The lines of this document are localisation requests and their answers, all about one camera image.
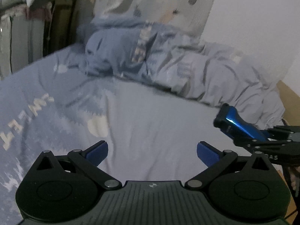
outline bolt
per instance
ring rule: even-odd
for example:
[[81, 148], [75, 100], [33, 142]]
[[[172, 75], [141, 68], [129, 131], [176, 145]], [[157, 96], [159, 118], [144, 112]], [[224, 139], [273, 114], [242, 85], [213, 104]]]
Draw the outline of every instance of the bolt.
[[115, 188], [119, 185], [119, 181], [111, 179], [111, 180], [107, 180], [105, 181], [104, 185], [108, 188]]
[[199, 180], [193, 179], [193, 180], [188, 181], [187, 185], [192, 188], [199, 188], [202, 186], [202, 182]]

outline screw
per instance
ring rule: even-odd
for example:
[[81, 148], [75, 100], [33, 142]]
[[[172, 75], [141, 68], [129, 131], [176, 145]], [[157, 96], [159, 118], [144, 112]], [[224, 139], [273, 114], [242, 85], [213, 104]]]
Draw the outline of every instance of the screw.
[[193, 180], [188, 181], [187, 185], [192, 188], [199, 188], [202, 186], [202, 182], [199, 180], [193, 179]]
[[108, 188], [115, 188], [119, 185], [119, 181], [111, 179], [111, 180], [107, 180], [105, 181], [104, 185]]

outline gray bed sheet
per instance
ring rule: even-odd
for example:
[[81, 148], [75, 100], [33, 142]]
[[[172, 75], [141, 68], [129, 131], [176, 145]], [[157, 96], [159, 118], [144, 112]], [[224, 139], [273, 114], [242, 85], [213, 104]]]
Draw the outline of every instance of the gray bed sheet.
[[43, 150], [65, 155], [107, 141], [99, 167], [119, 179], [187, 181], [206, 166], [196, 146], [235, 147], [213, 127], [218, 108], [114, 77], [69, 68], [84, 59], [74, 44], [0, 83], [0, 224], [21, 221], [15, 192]]

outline white logo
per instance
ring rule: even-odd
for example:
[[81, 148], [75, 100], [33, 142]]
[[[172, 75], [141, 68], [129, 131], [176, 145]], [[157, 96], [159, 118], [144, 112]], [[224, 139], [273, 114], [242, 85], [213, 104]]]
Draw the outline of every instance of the white logo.
[[149, 185], [149, 187], [151, 187], [151, 188], [155, 188], [156, 186], [157, 186], [157, 184], [155, 184], [155, 183], [152, 183]]

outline shiny blue part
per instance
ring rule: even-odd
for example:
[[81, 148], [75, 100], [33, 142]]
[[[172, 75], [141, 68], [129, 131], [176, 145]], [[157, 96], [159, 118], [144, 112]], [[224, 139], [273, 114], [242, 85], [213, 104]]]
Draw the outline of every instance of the shiny blue part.
[[[250, 123], [245, 122], [237, 113], [237, 110], [234, 107], [230, 107], [226, 119], [232, 123], [230, 132], [238, 133], [239, 135], [256, 139], [259, 141], [266, 141], [267, 137], [263, 135], [263, 133], [253, 126]], [[232, 137], [232, 134], [229, 131], [226, 133], [229, 137]]]
[[86, 154], [85, 159], [91, 162], [94, 166], [98, 166], [108, 155], [108, 144], [106, 142], [97, 146]]
[[197, 145], [197, 156], [208, 167], [220, 160], [220, 156], [207, 146], [199, 143]]

